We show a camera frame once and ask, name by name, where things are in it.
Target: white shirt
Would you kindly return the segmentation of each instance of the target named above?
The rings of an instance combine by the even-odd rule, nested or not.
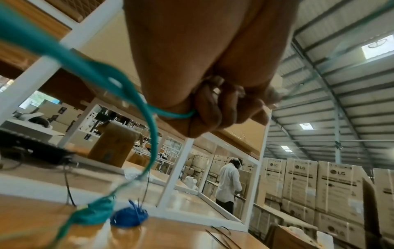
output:
[[[239,182],[239,172],[237,168],[232,163],[223,166],[220,170],[220,182],[215,198],[221,202],[235,202],[235,191],[241,190],[242,186]]]

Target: ceiling light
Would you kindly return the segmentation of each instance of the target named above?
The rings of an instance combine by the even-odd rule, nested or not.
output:
[[[303,128],[303,130],[313,130],[313,127],[310,123],[300,123],[300,126]]]
[[[385,53],[394,51],[394,35],[389,35],[383,39],[361,47],[365,59],[370,59]]]
[[[288,146],[286,145],[281,145],[281,147],[286,151],[286,152],[293,152]]]

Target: keyboard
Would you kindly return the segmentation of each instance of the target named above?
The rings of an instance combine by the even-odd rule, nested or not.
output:
[[[24,148],[32,151],[30,154],[32,157],[54,165],[69,163],[72,155],[75,154],[53,144],[4,128],[0,128],[0,147]]]

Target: metal roof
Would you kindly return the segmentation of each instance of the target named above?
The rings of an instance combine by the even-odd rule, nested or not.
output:
[[[367,172],[394,168],[394,52],[365,59],[361,49],[394,34],[393,2],[300,3],[294,37],[277,70],[291,95],[273,110],[265,157],[335,162],[337,145],[342,163]]]

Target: hand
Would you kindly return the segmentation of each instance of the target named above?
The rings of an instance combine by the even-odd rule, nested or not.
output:
[[[291,37],[299,0],[126,0],[133,59],[149,104],[187,113],[166,119],[187,137],[248,118],[265,125],[263,105]],[[213,90],[219,87],[217,100]]]

